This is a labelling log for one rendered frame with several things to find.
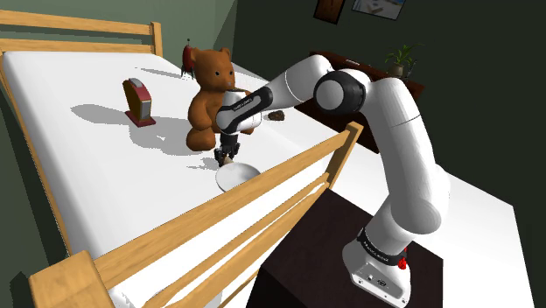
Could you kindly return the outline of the brown framed wall picture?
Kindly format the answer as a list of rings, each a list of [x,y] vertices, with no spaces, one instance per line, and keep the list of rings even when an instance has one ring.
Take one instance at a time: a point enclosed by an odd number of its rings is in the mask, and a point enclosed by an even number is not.
[[[318,0],[313,17],[336,25],[346,0]]]

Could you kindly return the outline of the pale blue wall picture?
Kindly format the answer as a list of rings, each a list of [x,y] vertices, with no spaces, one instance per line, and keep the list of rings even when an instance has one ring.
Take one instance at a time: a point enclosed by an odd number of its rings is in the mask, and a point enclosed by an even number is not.
[[[406,0],[354,0],[352,10],[397,20]]]

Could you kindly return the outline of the dark robot stand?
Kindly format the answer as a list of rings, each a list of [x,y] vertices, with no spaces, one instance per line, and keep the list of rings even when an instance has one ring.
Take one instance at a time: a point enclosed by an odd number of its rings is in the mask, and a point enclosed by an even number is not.
[[[342,259],[371,218],[325,190],[262,264],[246,308],[393,308],[354,285]]]

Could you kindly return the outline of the wooden bed with white mattress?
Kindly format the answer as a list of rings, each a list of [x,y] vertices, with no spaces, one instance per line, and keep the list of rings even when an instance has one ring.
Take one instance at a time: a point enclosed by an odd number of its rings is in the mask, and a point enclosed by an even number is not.
[[[68,251],[30,276],[36,308],[246,308],[261,263],[331,189],[361,133],[309,149],[259,130],[261,174],[223,192],[186,146],[195,80],[163,56],[161,25],[0,10],[0,25],[143,35],[150,43],[0,38],[0,81]],[[138,128],[123,82],[154,125]]]

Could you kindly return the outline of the white bowl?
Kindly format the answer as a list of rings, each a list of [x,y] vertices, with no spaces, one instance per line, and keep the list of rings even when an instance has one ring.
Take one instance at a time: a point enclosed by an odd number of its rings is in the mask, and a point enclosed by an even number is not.
[[[254,166],[233,162],[220,167],[215,174],[215,180],[218,187],[226,192],[260,174]]]

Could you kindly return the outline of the brown teddy bear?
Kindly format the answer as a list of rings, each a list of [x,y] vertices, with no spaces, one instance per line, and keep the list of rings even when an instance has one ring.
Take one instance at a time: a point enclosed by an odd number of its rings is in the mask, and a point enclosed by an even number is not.
[[[193,48],[190,60],[200,90],[188,109],[192,128],[186,136],[186,146],[191,151],[210,151],[216,144],[215,135],[221,132],[215,117],[223,96],[228,90],[237,90],[231,52],[226,47],[219,51]]]

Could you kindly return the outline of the dark wooden dresser with plant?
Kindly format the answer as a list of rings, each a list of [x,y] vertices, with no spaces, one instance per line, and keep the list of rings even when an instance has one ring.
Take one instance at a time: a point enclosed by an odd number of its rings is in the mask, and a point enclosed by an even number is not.
[[[309,55],[320,54],[328,58],[334,69],[351,68],[364,72],[372,81],[387,78],[389,75],[369,64],[364,64],[361,61],[354,61],[347,57],[338,55],[334,52],[327,51],[310,51]],[[348,123],[356,122],[363,126],[363,131],[357,140],[357,143],[366,147],[374,153],[379,153],[378,147],[374,140],[371,129],[369,128],[366,117],[360,113],[352,113],[347,115],[327,115],[319,110],[314,99],[310,99],[298,106],[296,109],[314,120],[324,124],[325,126],[341,132]]]

